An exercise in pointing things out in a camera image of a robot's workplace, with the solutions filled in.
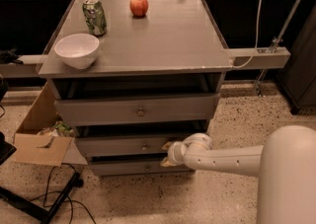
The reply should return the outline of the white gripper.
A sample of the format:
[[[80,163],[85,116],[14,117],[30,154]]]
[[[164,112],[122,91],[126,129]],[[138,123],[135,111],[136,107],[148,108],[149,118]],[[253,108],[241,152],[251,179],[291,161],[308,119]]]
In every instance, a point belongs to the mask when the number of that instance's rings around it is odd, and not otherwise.
[[[188,146],[184,142],[168,141],[162,146],[162,150],[168,150],[168,158],[165,157],[160,162],[161,167],[169,168],[185,164],[185,154],[188,150]]]

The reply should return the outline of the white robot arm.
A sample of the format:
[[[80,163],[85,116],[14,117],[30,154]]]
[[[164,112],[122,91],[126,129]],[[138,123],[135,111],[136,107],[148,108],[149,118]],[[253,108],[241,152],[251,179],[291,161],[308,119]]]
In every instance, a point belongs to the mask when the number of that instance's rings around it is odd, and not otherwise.
[[[261,146],[218,150],[196,133],[165,148],[163,167],[256,177],[256,224],[316,224],[316,130],[288,125]]]

